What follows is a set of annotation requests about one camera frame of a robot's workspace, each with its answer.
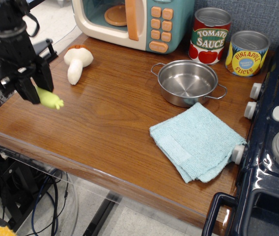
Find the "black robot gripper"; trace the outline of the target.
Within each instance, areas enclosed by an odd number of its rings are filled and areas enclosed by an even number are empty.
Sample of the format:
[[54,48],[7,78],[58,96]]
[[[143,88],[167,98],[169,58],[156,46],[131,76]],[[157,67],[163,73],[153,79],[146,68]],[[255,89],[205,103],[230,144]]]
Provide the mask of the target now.
[[57,55],[49,38],[32,44],[26,27],[22,23],[10,30],[0,30],[0,91],[4,95],[17,91],[24,100],[39,104],[31,79],[38,87],[53,92],[49,63]]

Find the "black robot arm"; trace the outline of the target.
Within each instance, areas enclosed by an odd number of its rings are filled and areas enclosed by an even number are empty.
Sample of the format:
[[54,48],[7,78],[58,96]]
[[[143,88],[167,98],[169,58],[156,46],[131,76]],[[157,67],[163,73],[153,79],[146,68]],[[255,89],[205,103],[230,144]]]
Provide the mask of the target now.
[[37,20],[27,1],[0,0],[0,93],[8,97],[16,91],[40,104],[42,93],[54,90],[49,63],[57,55],[51,39],[32,44],[39,29],[29,34],[24,16]]

